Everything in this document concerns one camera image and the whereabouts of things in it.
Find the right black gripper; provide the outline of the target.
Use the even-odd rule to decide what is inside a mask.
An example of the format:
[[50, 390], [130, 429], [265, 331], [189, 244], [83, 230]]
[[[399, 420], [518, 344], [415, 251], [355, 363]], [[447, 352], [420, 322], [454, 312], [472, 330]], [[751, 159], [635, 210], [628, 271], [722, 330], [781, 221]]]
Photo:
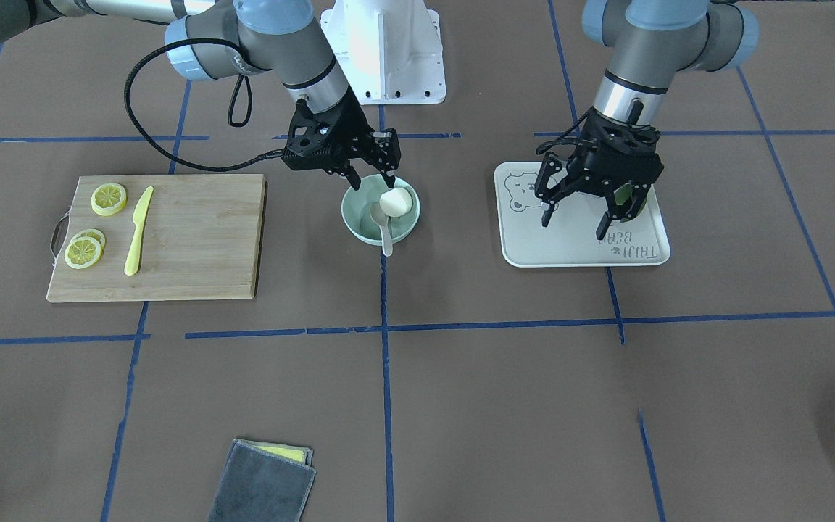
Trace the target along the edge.
[[292, 170], [342, 175], [353, 191], [360, 189], [362, 181], [351, 161], [362, 159], [393, 189], [401, 149], [397, 129], [373, 132], [357, 96], [347, 91], [338, 104], [319, 113], [309, 107], [307, 99], [296, 100], [281, 159]]

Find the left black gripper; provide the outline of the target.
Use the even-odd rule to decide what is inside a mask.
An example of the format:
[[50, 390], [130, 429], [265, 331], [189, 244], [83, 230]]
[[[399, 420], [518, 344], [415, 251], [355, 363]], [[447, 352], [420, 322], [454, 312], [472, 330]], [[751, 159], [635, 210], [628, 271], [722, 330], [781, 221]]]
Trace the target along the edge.
[[578, 191], [605, 198], [597, 241], [606, 238], [614, 221], [637, 218], [664, 169], [659, 139], [659, 130], [651, 125], [620, 123], [589, 108], [573, 155], [564, 161], [556, 153], [544, 153], [534, 182], [544, 208], [542, 227], [548, 227], [559, 202]]

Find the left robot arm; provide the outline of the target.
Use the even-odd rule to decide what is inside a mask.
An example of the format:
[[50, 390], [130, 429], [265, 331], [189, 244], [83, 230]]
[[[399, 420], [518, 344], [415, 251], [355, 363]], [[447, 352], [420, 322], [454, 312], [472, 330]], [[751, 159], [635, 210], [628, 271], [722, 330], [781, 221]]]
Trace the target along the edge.
[[612, 59], [589, 109], [538, 146], [534, 194], [544, 227], [571, 195], [603, 199], [603, 240], [613, 223], [641, 214], [662, 175], [653, 122], [676, 73], [738, 67], [755, 52], [760, 26], [734, 1], [589, 1], [582, 27]]

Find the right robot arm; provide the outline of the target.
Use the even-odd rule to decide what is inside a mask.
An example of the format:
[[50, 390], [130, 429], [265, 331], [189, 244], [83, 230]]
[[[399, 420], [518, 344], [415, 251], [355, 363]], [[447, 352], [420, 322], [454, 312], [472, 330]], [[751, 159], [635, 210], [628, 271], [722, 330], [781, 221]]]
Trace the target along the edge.
[[309, 1], [0, 1], [0, 44], [30, 28], [87, 15], [125, 17], [165, 26], [165, 44], [140, 59], [125, 81], [125, 110], [137, 132], [156, 141], [137, 120], [130, 90], [137, 74], [166, 56], [188, 80], [275, 73], [295, 103], [287, 142], [251, 159], [281, 159], [295, 171], [339, 175], [353, 189], [362, 160], [388, 188], [401, 158], [397, 132], [371, 128], [354, 89], [339, 66]]

